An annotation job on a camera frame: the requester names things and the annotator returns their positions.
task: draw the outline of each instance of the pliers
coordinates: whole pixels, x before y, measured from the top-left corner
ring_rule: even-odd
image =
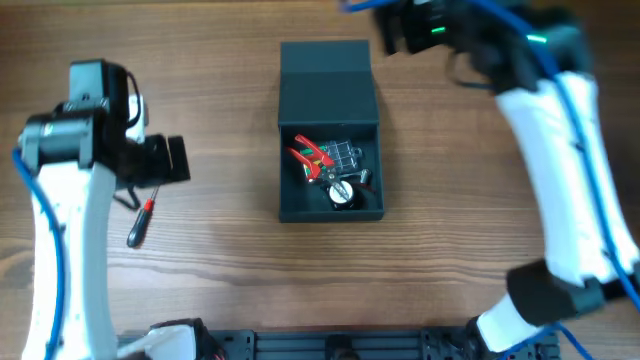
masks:
[[[305,145],[312,151],[311,155],[305,156],[300,154],[297,150],[287,147],[287,150],[289,150],[289,152],[293,154],[293,156],[295,156],[298,161],[309,168],[310,174],[307,176],[309,182],[312,183],[318,179],[324,180],[331,186],[335,187],[335,189],[338,191],[338,194],[340,194],[340,196],[342,196],[345,200],[349,199],[349,192],[347,191],[347,189],[345,189],[345,187],[342,185],[342,182],[338,178],[335,168],[335,162],[333,161],[333,159],[331,159],[329,154],[322,151],[322,149],[320,149],[318,145],[301,134],[296,135],[295,140]],[[314,162],[315,160],[320,160],[322,168]]]

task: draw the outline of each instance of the wood grain surface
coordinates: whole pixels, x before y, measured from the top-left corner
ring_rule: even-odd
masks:
[[[555,3],[590,34],[603,133],[638,237],[640,3]],[[280,224],[280,42],[354,38],[372,41],[387,214]],[[68,64],[86,58],[135,73],[149,133],[184,135],[192,171],[160,190],[140,250],[125,245],[135,214],[112,207],[118,333],[194,316],[212,329],[462,325],[487,310],[507,269],[543,255],[543,236],[511,130],[491,96],[447,81],[446,55],[384,57],[368,15],[329,1],[0,8],[0,358],[22,351],[33,277],[31,207],[9,152],[29,115],[66,99]],[[623,301],[569,325],[597,358],[628,359],[640,354],[639,319]]]

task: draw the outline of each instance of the box lid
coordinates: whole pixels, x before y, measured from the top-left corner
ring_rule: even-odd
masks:
[[[366,40],[281,46],[278,124],[378,123]]]

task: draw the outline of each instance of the black box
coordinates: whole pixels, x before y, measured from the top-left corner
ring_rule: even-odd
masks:
[[[281,222],[382,219],[380,117],[366,40],[282,43],[278,126]],[[372,171],[375,190],[358,190],[366,207],[335,211],[323,187],[307,183],[302,165],[286,150],[304,148],[294,140],[298,134],[316,143],[350,139],[362,149],[360,169]]]

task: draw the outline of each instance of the screwdriver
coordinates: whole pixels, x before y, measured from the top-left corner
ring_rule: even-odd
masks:
[[[127,238],[127,246],[130,248],[137,247],[142,243],[142,240],[144,240],[144,235],[147,233],[147,227],[149,226],[151,214],[153,213],[153,204],[155,203],[156,196],[158,195],[158,188],[159,186],[156,186],[156,188],[153,189],[151,197],[147,199],[144,207],[140,209],[140,212],[138,213],[136,222],[133,224],[133,229],[131,229],[129,237]]]

